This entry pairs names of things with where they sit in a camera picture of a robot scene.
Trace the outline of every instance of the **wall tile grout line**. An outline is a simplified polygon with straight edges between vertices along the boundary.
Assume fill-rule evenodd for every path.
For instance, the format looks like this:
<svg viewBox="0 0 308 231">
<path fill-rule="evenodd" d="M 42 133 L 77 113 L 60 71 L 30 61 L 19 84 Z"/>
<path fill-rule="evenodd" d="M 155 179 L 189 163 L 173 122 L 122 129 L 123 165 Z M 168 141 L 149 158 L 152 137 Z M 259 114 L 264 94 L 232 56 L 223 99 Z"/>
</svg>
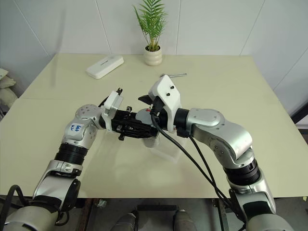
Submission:
<svg viewBox="0 0 308 231">
<path fill-rule="evenodd" d="M 20 92 L 25 92 L 25 89 L 23 87 L 21 87 L 18 83 L 16 83 L 14 85 L 15 88 L 19 88 L 19 90 L 21 90 Z"/>
<path fill-rule="evenodd" d="M 94 0 L 94 1 L 95 1 L 95 4 L 96 4 L 96 8 L 97 8 L 98 14 L 99 14 L 100 19 L 101 19 L 101 24 L 102 24 L 102 27 L 103 27 L 103 30 L 104 30 L 104 33 L 105 33 L 105 37 L 106 37 L 107 43 L 108 43 L 109 52 L 111 53 L 111 47 L 110 47 L 109 40 L 108 40 L 108 37 L 107 37 L 107 33 L 106 33 L 106 30 L 105 30 L 105 27 L 104 27 L 103 18 L 102 18 L 101 12 L 100 12 L 100 8 L 98 7 L 97 0 Z"/>
<path fill-rule="evenodd" d="M 295 67 L 295 65 L 303 57 L 303 55 L 306 53 L 307 50 L 308 50 L 308 47 L 304 50 L 301 56 L 295 61 L 295 63 L 291 66 L 291 68 L 287 71 L 287 73 L 282 77 L 282 79 L 278 82 L 278 84 L 273 88 L 273 90 L 275 90 L 278 87 L 278 85 L 284 80 L 284 78 L 290 73 L 290 71 Z"/>
<path fill-rule="evenodd" d="M 248 34 L 248 36 L 247 36 L 247 39 L 246 39 L 246 41 L 245 41 L 245 43 L 244 43 L 244 45 L 243 45 L 243 48 L 242 48 L 242 50 L 241 50 L 241 52 L 240 52 L 239 55 L 242 55 L 242 52 L 243 52 L 243 50 L 244 50 L 244 48 L 245 48 L 245 46 L 246 46 L 246 44 L 247 44 L 247 42 L 248 42 L 248 40 L 249 40 L 249 37 L 250 37 L 250 35 L 251 35 L 251 33 L 252 33 L 252 31 L 253 31 L 253 29 L 254 29 L 256 23 L 257 23 L 257 20 L 258 20 L 258 18 L 259 18 L 259 15 L 260 15 L 260 13 L 261 13 L 261 10 L 262 10 L 262 8 L 263 8 L 264 3 L 265 3 L 265 0 L 263 1 L 262 5 L 261 5 L 261 7 L 260 7 L 259 13 L 258 13 L 258 15 L 257 15 L 257 17 L 256 17 L 256 19 L 255 19 L 255 21 L 254 21 L 254 24 L 253 24 L 252 27 L 251 27 L 251 30 L 250 30 L 250 32 L 249 32 L 249 34 Z"/>
<path fill-rule="evenodd" d="M 22 12 L 22 10 L 20 9 L 19 5 L 17 4 L 17 2 L 15 0 L 13 0 L 18 11 L 20 12 L 20 14 L 22 15 L 22 17 L 24 18 L 24 20 L 26 21 L 27 25 L 29 26 L 31 32 L 33 33 L 33 35 L 35 36 L 35 38 L 38 40 L 39 44 L 41 45 L 41 47 L 43 48 L 43 50 L 45 51 L 45 53 L 50 57 L 50 54 L 47 52 L 47 50 L 45 49 L 45 47 L 43 46 L 43 44 L 41 43 L 41 41 L 39 40 L 37 34 L 35 33 L 35 31 L 33 30 L 32 26 L 30 25 L 30 23 L 28 22 L 27 18 L 25 17 L 24 13 Z"/>
<path fill-rule="evenodd" d="M 181 2 L 182 2 L 182 0 L 180 0 L 180 6 L 179 6 L 179 20 L 178 20 L 178 31 L 177 31 L 177 44 L 176 44 L 176 46 L 175 46 L 175 55 L 177 55 L 177 52 L 178 52 L 178 40 L 179 40 L 179 27 L 180 27 Z"/>
</svg>

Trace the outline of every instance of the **table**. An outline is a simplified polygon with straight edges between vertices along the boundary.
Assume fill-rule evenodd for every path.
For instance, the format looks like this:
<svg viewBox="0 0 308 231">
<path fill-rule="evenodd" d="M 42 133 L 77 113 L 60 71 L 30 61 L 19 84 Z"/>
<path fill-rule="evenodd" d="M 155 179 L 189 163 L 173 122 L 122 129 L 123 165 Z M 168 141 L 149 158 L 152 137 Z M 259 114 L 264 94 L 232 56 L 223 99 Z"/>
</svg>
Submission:
<svg viewBox="0 0 308 231">
<path fill-rule="evenodd" d="M 75 111 L 87 103 L 99 104 L 112 90 L 123 88 L 121 109 L 138 111 L 137 100 L 162 73 L 187 73 L 173 81 L 183 108 L 214 108 L 244 126 L 253 137 L 256 159 L 274 197 L 308 194 L 305 169 L 307 144 L 249 56 L 164 56 L 150 67 L 141 55 L 124 55 L 125 63 L 95 80 L 85 69 L 103 55 L 58 54 L 16 101 L 0 122 L 0 194 L 13 184 L 31 195 L 49 160 L 60 146 L 64 128 Z M 214 198 L 209 183 L 182 155 L 174 164 L 153 155 L 141 140 L 99 131 L 79 177 L 79 197 Z M 216 182 L 228 194 L 221 165 L 200 144 Z M 186 149 L 201 164 L 190 142 Z"/>
</svg>

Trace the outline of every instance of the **black cable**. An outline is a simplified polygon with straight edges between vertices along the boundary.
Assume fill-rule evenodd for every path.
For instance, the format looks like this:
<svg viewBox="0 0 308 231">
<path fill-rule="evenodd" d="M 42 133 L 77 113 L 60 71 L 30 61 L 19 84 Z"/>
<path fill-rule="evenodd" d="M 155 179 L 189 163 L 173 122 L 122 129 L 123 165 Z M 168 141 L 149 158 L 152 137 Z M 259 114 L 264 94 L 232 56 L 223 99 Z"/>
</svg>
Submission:
<svg viewBox="0 0 308 231">
<path fill-rule="evenodd" d="M 246 224 L 244 224 L 238 231 L 243 231 L 246 229 Z"/>
<path fill-rule="evenodd" d="M 66 214 L 65 222 L 63 222 L 63 223 L 55 223 L 55 226 L 63 226 L 63 225 L 66 225 L 68 223 L 68 221 L 69 221 L 69 212 L 66 211 L 65 214 Z"/>
<path fill-rule="evenodd" d="M 170 140 L 172 143 L 174 143 L 178 148 L 180 148 L 182 150 L 182 152 L 184 152 L 184 154 L 194 163 L 194 165 L 199 169 L 199 171 L 202 173 L 202 175 L 207 179 L 207 181 L 214 186 L 212 180 L 207 176 L 207 174 L 202 170 L 202 168 L 198 165 L 198 163 L 192 158 L 192 156 L 172 137 L 170 137 L 168 134 L 166 134 L 158 125 L 158 123 L 155 120 L 155 115 L 151 114 L 151 120 L 152 123 L 154 125 L 154 127 L 156 127 L 156 129 L 163 135 L 165 136 L 168 140 Z M 235 214 L 236 214 L 236 210 L 233 208 L 233 206 L 229 203 L 227 203 L 225 200 L 222 200 L 224 202 L 224 204 L 226 206 L 228 206 Z"/>
<path fill-rule="evenodd" d="M 58 206 L 53 205 L 53 204 L 49 203 L 48 201 L 41 201 L 41 200 L 29 201 L 29 205 L 32 205 L 32 204 L 44 204 L 44 205 L 49 205 L 49 206 L 54 207 L 55 210 L 57 210 L 57 213 L 58 213 L 57 221 L 59 221 L 61 219 L 61 210 L 60 210 L 60 208 Z"/>
<path fill-rule="evenodd" d="M 202 159 L 202 161 L 203 161 L 203 163 L 204 163 L 204 165 L 205 165 L 205 167 L 206 167 L 206 169 L 207 169 L 207 171 L 208 171 L 208 173 L 210 175 L 210 178 L 211 178 L 211 180 L 213 182 L 213 187 L 215 189 L 216 195 L 218 196 L 218 198 L 220 200 L 222 200 L 222 201 L 225 200 L 224 203 L 228 204 L 229 207 L 231 207 L 231 202 L 229 201 L 229 199 L 223 193 L 219 193 L 219 188 L 216 185 L 216 182 L 215 182 L 214 176 L 212 174 L 212 171 L 211 171 L 207 161 L 205 160 L 205 158 L 204 158 L 204 156 L 203 156 L 203 154 L 202 154 L 198 144 L 196 143 L 196 141 L 193 139 L 193 137 L 191 135 L 189 135 L 188 137 L 189 137 L 189 139 L 191 139 L 192 143 L 194 144 L 195 148 L 197 149 L 197 151 L 198 151 L 198 153 L 199 153 L 199 155 L 200 155 L 200 157 L 201 157 L 201 159 Z"/>
<path fill-rule="evenodd" d="M 5 198 L 3 198 L 3 197 L 0 197 L 0 203 L 4 203 L 5 202 Z M 22 207 L 24 207 L 24 206 L 22 206 L 22 205 L 18 205 L 18 204 L 16 204 L 16 203 L 11 203 L 11 207 L 12 208 L 15 208 L 15 209 L 19 209 L 19 208 L 22 208 Z"/>
<path fill-rule="evenodd" d="M 103 106 L 107 99 L 108 99 L 108 97 L 106 97 L 106 98 L 98 105 L 98 107 Z"/>
<path fill-rule="evenodd" d="M 25 200 L 24 195 L 21 192 L 20 187 L 18 185 L 13 185 L 9 189 L 8 195 L 5 198 L 5 201 L 4 201 L 2 210 L 1 210 L 1 214 L 0 214 L 0 231 L 2 231 L 3 228 L 4 228 L 5 220 L 6 220 L 7 216 L 8 216 L 8 214 L 9 214 L 9 210 L 10 210 L 10 207 L 11 207 L 11 203 L 12 203 L 12 199 L 13 199 L 15 191 L 18 194 L 20 202 L 23 205 L 28 205 L 28 201 Z"/>
</svg>

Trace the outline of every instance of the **white power bank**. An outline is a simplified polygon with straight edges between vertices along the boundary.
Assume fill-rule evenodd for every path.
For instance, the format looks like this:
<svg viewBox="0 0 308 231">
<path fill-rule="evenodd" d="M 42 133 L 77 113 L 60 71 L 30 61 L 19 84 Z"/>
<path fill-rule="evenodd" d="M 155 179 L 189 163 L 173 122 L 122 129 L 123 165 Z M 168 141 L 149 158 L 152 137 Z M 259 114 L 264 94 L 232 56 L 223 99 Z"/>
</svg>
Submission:
<svg viewBox="0 0 308 231">
<path fill-rule="evenodd" d="M 95 79 L 99 79 L 123 63 L 124 59 L 121 55 L 108 55 L 104 59 L 98 61 L 96 64 L 90 66 L 86 72 L 89 76 Z"/>
</svg>

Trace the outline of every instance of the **white tile wall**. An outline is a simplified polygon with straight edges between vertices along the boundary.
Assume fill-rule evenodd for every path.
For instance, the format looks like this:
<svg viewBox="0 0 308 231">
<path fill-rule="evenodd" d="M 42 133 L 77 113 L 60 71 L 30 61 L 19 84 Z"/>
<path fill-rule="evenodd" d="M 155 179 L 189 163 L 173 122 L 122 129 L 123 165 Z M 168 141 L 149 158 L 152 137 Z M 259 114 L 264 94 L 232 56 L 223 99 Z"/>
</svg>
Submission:
<svg viewBox="0 0 308 231">
<path fill-rule="evenodd" d="M 50 56 L 35 37 L 13 0 L 0 2 L 1 67 L 17 80 L 20 94 L 35 79 Z"/>
<path fill-rule="evenodd" d="M 308 102 L 308 51 L 276 87 L 275 93 L 290 114 Z"/>
<path fill-rule="evenodd" d="M 177 54 L 239 55 L 263 0 L 182 0 Z"/>
<path fill-rule="evenodd" d="M 308 47 L 307 28 L 307 0 L 267 0 L 242 54 L 274 88 Z"/>
<path fill-rule="evenodd" d="M 110 53 L 95 0 L 16 0 L 49 54 Z"/>
<path fill-rule="evenodd" d="M 163 1 L 163 53 L 250 54 L 290 114 L 308 101 L 307 0 Z M 140 2 L 0 0 L 0 66 L 20 95 L 55 52 L 142 53 Z"/>
<path fill-rule="evenodd" d="M 146 40 L 140 30 L 133 5 L 140 0 L 97 0 L 112 53 L 142 54 Z M 180 0 L 166 0 L 167 26 L 159 44 L 164 54 L 175 54 Z"/>
</svg>

